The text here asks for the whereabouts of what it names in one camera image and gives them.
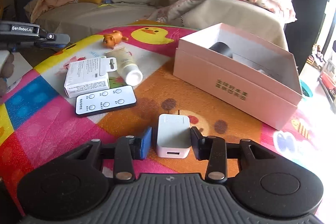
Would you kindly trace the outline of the person's hand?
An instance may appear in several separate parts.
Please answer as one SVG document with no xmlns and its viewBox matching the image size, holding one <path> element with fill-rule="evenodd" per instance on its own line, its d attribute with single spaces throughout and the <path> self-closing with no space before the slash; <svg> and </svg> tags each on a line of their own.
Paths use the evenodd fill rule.
<svg viewBox="0 0 336 224">
<path fill-rule="evenodd" d="M 3 103 L 3 96 L 7 92 L 6 79 L 13 75 L 14 71 L 14 55 L 7 50 L 1 50 L 1 69 L 0 69 L 0 97 L 1 104 Z"/>
</svg>

